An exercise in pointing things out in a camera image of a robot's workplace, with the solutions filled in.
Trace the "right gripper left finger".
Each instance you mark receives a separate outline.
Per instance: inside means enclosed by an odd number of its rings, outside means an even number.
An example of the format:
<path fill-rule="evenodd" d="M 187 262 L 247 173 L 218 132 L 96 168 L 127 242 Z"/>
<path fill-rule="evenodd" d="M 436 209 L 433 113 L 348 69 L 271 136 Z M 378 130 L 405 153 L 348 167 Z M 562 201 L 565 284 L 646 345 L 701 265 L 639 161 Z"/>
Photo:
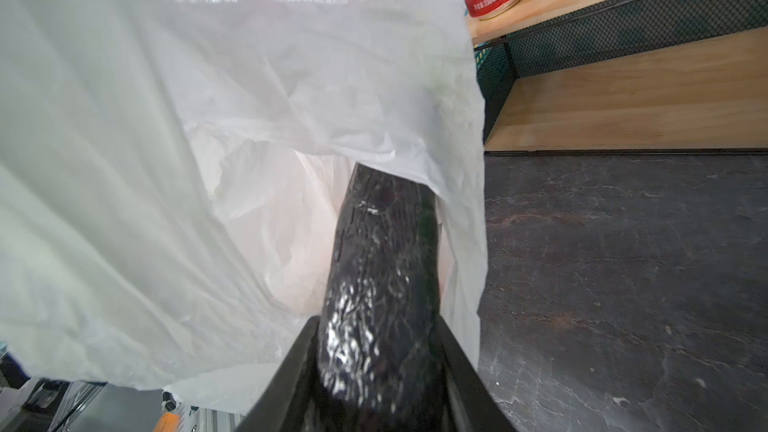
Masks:
<path fill-rule="evenodd" d="M 249 431 L 302 431 L 317 379 L 320 318 L 310 317 L 262 396 L 236 428 Z"/>

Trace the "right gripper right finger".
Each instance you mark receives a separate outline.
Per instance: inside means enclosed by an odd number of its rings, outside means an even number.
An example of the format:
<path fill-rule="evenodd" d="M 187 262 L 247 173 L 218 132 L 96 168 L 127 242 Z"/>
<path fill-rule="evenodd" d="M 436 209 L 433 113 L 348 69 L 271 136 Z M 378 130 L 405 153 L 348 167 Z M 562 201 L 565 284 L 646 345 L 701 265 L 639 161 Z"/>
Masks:
<path fill-rule="evenodd" d="M 437 325 L 445 372 L 443 431 L 515 432 L 442 316 Z"/>

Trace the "white plastic grocery bag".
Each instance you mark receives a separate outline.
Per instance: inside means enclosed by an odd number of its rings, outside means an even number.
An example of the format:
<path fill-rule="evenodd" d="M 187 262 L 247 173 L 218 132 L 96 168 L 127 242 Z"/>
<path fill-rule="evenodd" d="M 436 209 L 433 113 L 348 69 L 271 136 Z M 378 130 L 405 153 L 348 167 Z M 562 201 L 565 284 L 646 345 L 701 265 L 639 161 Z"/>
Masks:
<path fill-rule="evenodd" d="M 243 413 L 361 164 L 436 194 L 476 362 L 483 126 L 464 0 L 1 0 L 1 340 L 30 376 Z"/>

